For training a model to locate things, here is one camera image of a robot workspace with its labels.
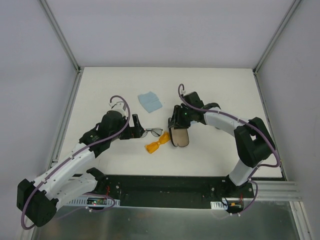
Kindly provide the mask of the metal frame clear glasses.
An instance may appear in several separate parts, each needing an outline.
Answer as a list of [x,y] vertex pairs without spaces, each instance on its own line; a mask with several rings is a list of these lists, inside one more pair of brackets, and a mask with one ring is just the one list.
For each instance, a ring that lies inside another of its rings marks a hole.
[[148,133],[151,133],[154,137],[158,138],[163,134],[163,129],[162,128],[145,128],[143,130],[141,138],[146,137]]

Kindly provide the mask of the orange safety glasses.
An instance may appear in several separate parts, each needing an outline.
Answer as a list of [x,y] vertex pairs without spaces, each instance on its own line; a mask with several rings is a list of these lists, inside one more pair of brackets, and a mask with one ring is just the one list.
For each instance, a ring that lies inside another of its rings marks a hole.
[[150,144],[147,144],[144,146],[145,150],[149,153],[152,154],[156,150],[159,149],[160,145],[164,145],[167,142],[171,140],[169,132],[165,131],[158,139],[158,141],[152,142]]

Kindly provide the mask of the light blue cloth back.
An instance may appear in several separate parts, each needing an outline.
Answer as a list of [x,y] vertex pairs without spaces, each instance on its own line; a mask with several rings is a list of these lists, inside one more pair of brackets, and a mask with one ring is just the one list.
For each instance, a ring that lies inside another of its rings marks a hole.
[[137,96],[137,98],[138,98],[138,101],[141,104],[141,106],[148,113],[152,113],[152,112],[157,111],[163,107],[158,96],[152,91],[149,91],[148,93],[145,93],[145,94],[140,94]]

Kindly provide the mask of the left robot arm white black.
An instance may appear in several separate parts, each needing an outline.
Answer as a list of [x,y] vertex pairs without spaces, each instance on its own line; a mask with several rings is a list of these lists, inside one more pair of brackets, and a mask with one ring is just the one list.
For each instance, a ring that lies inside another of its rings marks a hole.
[[144,131],[137,114],[126,117],[118,110],[109,110],[94,128],[83,134],[63,161],[34,180],[25,178],[17,185],[16,206],[21,210],[22,228],[44,226],[61,207],[82,194],[102,194],[106,188],[104,174],[95,167],[79,180],[69,179],[109,149],[113,141],[139,139]]

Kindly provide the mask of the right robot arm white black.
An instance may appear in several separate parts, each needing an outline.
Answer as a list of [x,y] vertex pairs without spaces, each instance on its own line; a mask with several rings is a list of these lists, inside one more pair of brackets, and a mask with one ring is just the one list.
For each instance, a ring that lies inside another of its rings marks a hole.
[[197,92],[181,95],[182,103],[173,107],[168,119],[170,136],[177,130],[187,130],[192,122],[214,127],[235,139],[239,160],[227,175],[225,192],[237,197],[262,162],[276,152],[276,146],[264,121],[259,117],[241,119],[223,112],[218,103],[204,104]]

